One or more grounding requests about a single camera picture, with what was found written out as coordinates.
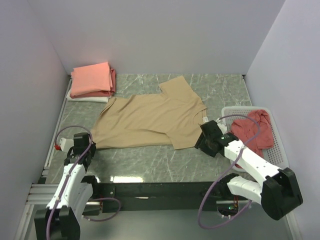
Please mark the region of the tan t-shirt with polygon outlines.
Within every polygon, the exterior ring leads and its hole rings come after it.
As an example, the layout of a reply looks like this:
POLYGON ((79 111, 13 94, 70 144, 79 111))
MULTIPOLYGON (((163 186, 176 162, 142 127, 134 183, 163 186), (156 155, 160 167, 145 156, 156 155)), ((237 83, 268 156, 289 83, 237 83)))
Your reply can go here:
POLYGON ((113 97, 99 114, 91 134, 98 149, 172 145, 193 148, 207 108, 183 76, 163 82, 157 94, 113 97))

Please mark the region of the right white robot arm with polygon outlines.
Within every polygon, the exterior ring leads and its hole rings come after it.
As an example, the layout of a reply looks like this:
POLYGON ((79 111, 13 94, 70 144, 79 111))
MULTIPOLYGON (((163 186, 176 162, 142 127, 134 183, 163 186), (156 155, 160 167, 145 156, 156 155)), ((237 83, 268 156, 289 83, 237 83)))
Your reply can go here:
POLYGON ((219 186, 219 193, 226 200, 240 196, 260 204, 273 220, 280 220, 303 204, 302 193, 293 170, 288 167, 281 169, 267 162, 234 134, 222 133, 214 120, 200 128, 202 133, 195 145, 196 149, 211 157, 221 154, 231 160, 232 166, 239 165, 254 178, 254 181, 251 181, 235 173, 224 172, 206 191, 199 207, 200 213, 215 186, 219 186))

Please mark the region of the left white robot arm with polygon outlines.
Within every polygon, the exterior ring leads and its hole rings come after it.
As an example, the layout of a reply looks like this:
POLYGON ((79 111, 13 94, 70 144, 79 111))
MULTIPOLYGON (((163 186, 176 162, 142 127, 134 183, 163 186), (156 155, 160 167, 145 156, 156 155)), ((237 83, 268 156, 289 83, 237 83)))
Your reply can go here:
POLYGON ((78 240, 80 220, 87 201, 100 195, 94 176, 86 176, 96 144, 87 132, 73 136, 73 146, 63 161, 63 174, 52 199, 34 217, 38 240, 78 240))

